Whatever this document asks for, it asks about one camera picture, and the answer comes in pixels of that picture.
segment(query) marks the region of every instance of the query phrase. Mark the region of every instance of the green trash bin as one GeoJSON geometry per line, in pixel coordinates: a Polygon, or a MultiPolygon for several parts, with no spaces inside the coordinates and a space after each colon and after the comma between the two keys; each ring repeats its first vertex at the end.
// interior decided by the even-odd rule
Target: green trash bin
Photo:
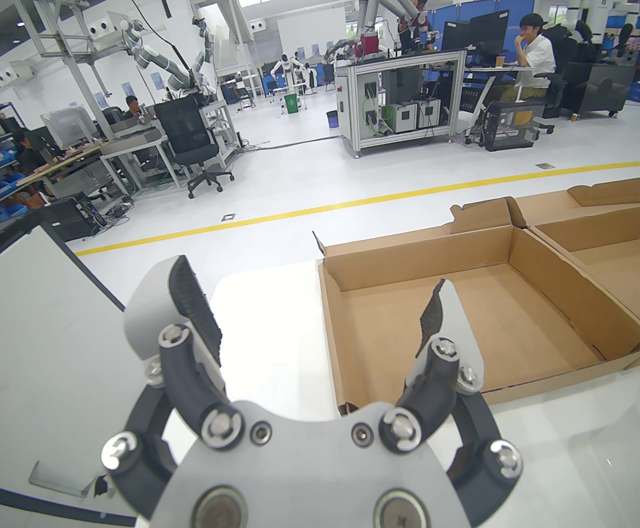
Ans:
{"type": "Polygon", "coordinates": [[[284,101],[287,104],[288,113],[295,114],[298,111],[298,96],[295,93],[285,95],[284,101]]]}

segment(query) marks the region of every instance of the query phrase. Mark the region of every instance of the khaki pants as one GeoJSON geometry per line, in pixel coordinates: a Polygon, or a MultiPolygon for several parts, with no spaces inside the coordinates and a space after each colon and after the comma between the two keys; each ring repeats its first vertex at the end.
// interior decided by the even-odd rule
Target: khaki pants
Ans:
{"type": "MultiPolygon", "coordinates": [[[[546,88],[522,88],[522,99],[539,99],[547,94],[546,88]]],[[[518,98],[518,87],[514,84],[502,84],[492,86],[484,98],[484,105],[489,106],[491,101],[515,101],[518,98]]]]}

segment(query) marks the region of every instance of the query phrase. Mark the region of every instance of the man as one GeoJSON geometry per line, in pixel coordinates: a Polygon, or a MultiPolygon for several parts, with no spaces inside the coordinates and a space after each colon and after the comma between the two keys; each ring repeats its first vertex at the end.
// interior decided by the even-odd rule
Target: man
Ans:
{"type": "Polygon", "coordinates": [[[129,107],[129,111],[125,112],[123,119],[129,119],[135,115],[140,113],[140,107],[138,106],[138,98],[135,95],[128,95],[125,99],[127,106],[129,107]]]}
{"type": "Polygon", "coordinates": [[[33,150],[31,147],[31,142],[27,135],[25,135],[25,132],[28,134],[29,130],[20,129],[12,134],[13,142],[17,150],[15,158],[16,161],[22,165],[22,173],[29,175],[49,168],[49,164],[44,157],[42,157],[42,154],[37,150],[33,150]]]}
{"type": "Polygon", "coordinates": [[[547,74],[556,71],[556,59],[549,39],[540,34],[544,20],[537,13],[524,15],[520,21],[520,34],[515,38],[516,62],[524,68],[533,71],[519,72],[515,84],[494,86],[485,98],[485,104],[494,101],[515,101],[518,90],[522,87],[521,99],[542,98],[547,93],[549,81],[536,79],[537,74],[547,74]]]}

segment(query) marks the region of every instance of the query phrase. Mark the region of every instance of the white floor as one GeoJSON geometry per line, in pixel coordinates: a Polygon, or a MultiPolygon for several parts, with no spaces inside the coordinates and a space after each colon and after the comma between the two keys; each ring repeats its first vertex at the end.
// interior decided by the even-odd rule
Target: white floor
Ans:
{"type": "MultiPolygon", "coordinates": [[[[257,108],[237,112],[234,125],[252,145],[269,141],[263,147],[338,135],[326,119],[326,112],[335,109],[335,92],[316,91],[307,96],[308,109],[297,114],[281,115],[277,102],[262,99],[257,108]]],[[[564,118],[554,122],[555,133],[541,136],[533,148],[502,152],[426,140],[410,147],[364,150],[361,159],[353,159],[346,140],[332,138],[245,154],[234,161],[236,181],[222,178],[224,192],[201,186],[193,200],[186,192],[140,200],[127,223],[69,245],[82,252],[219,225],[228,213],[235,213],[234,221],[241,221],[417,189],[543,173],[536,163],[565,169],[640,160],[638,106],[627,106],[617,119],[602,113],[577,123],[564,118]]],[[[452,204],[639,174],[635,167],[504,182],[177,237],[81,258],[125,304],[145,272],[175,254],[187,255],[203,290],[210,294],[225,275],[318,258],[312,230],[324,244],[336,244],[439,225],[451,220],[452,204]]]]}

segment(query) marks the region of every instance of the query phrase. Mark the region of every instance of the open cardboard box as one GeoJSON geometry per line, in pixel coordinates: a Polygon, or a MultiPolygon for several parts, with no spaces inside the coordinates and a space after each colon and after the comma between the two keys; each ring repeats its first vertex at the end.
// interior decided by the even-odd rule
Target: open cardboard box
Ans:
{"type": "MultiPolygon", "coordinates": [[[[542,193],[520,198],[507,196],[498,198],[498,200],[506,201],[513,225],[528,227],[540,223],[584,216],[585,214],[617,211],[618,209],[640,205],[640,178],[605,182],[591,187],[578,185],[566,191],[542,193]]],[[[493,201],[476,202],[462,207],[455,205],[452,208],[452,212],[461,210],[469,213],[475,207],[493,201]]]]}
{"type": "Polygon", "coordinates": [[[483,354],[489,403],[603,376],[640,357],[639,321],[570,259],[512,226],[507,200],[452,212],[455,220],[441,227],[319,243],[341,412],[399,398],[420,344],[420,315],[443,277],[483,354]]]}
{"type": "Polygon", "coordinates": [[[640,206],[542,223],[530,230],[640,321],[640,206]]]}

